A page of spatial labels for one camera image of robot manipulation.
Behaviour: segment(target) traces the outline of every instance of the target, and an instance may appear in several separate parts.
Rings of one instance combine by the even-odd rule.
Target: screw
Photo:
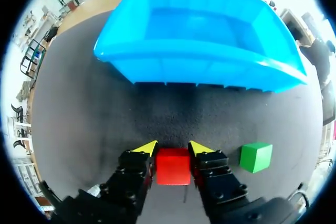
[[[204,171],[204,174],[207,176],[207,177],[211,177],[211,174],[212,174],[212,170],[205,170]]]
[[[120,172],[124,172],[125,171],[125,168],[121,167],[121,166],[118,166],[117,167],[117,170],[120,171]]]
[[[239,188],[240,188],[241,190],[247,191],[247,185],[241,184],[241,185],[239,186]]]
[[[214,193],[214,198],[216,199],[222,199],[223,197],[224,195],[220,191]]]
[[[261,219],[261,214],[255,212],[253,214],[248,215],[247,219],[249,219],[249,220],[260,220]]]
[[[99,189],[101,191],[108,191],[109,190],[109,187],[106,185],[106,184],[100,184],[99,185]]]
[[[135,194],[132,191],[127,191],[126,197],[129,199],[135,199]]]

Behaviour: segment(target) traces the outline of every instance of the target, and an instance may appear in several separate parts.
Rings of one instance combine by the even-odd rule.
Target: black chair
[[[18,137],[26,137],[26,133],[24,131],[24,129],[21,129],[21,131],[17,131],[17,136]],[[24,149],[26,148],[25,144],[23,143],[22,140],[17,140],[13,143],[13,148],[17,147],[17,146],[22,146]]]
[[[13,143],[13,147],[14,148],[17,147],[17,146],[19,146],[19,145],[22,146],[24,149],[26,148],[25,144],[21,140],[15,141]]]
[[[23,108],[22,106],[16,108],[11,104],[12,109],[16,112],[16,119],[18,122],[23,123]]]

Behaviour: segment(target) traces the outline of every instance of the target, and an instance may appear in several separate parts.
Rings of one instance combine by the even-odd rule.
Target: green cube
[[[240,155],[241,168],[251,173],[266,169],[271,163],[273,145],[254,143],[243,145]]]

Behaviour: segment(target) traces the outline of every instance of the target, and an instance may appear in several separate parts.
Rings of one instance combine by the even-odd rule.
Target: cable
[[[291,196],[288,197],[288,201],[290,201],[291,199],[293,199],[293,197],[296,195],[296,194],[301,194],[301,196],[304,198],[304,201],[306,202],[306,209],[308,210],[310,204],[309,204],[309,199],[308,199],[308,196],[307,194],[302,191],[302,190],[297,190],[295,193],[293,193]]]

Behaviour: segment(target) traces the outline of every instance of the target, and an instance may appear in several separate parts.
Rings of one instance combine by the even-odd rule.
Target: black carpet
[[[249,199],[288,197],[313,172],[322,135],[316,73],[309,84],[275,94],[189,84],[132,85],[93,46],[110,13],[69,29],[52,42],[36,83],[33,145],[43,179],[60,197],[106,181],[122,151],[158,140],[186,147],[195,140],[222,149]],[[268,169],[239,168],[240,147],[273,144]],[[204,223],[198,192],[153,185],[139,223]]]

